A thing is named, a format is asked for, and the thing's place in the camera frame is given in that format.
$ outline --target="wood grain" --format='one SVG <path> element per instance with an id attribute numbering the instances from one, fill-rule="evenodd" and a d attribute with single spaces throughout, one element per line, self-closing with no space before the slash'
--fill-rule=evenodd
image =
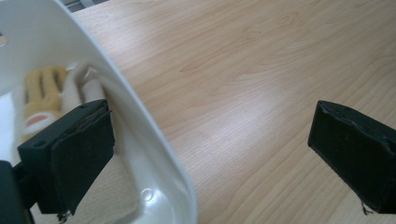
<path id="1" fill-rule="evenodd" d="M 199 223 L 396 223 L 306 144 L 318 100 L 396 128 L 396 2 L 112 0 L 75 15 L 195 186 Z"/>

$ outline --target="white plastic container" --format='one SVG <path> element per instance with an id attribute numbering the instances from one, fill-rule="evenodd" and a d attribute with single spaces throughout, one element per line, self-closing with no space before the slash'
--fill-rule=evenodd
<path id="1" fill-rule="evenodd" d="M 89 62 L 113 104 L 121 156 L 142 197 L 137 211 L 117 223 L 197 222 L 192 184 L 172 148 L 114 63 L 61 3 L 0 0 L 0 33 L 0 160 L 11 161 L 15 150 L 17 112 L 10 92 L 25 74 L 52 64 L 71 68 Z"/>

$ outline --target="table surface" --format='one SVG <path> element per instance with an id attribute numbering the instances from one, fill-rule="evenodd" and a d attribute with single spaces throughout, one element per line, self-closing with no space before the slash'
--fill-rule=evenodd
<path id="1" fill-rule="evenodd" d="M 307 146 L 318 100 L 396 128 L 396 1 L 111 0 L 75 13 L 195 187 L 199 223 L 396 223 Z"/>

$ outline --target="white plastic rim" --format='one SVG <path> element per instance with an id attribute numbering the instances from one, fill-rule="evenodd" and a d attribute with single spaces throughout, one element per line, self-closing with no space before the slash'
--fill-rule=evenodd
<path id="1" fill-rule="evenodd" d="M 197 202 L 191 181 L 163 133 L 128 81 L 92 36 L 56 0 L 0 1 L 0 160 L 13 160 L 21 114 L 11 92 L 24 75 L 39 67 L 61 64 L 68 68 L 88 63 L 114 111 L 117 144 L 140 193 L 138 209 L 116 223 L 197 223 Z"/>

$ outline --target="small hole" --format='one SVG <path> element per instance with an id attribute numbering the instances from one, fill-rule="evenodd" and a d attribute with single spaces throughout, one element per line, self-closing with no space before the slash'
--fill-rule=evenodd
<path id="1" fill-rule="evenodd" d="M 7 43 L 7 39 L 3 34 L 0 32 L 0 47 L 3 47 Z"/>
<path id="2" fill-rule="evenodd" d="M 44 144 L 46 144 L 46 141 L 39 141 L 33 144 L 33 147 L 42 147 Z"/>

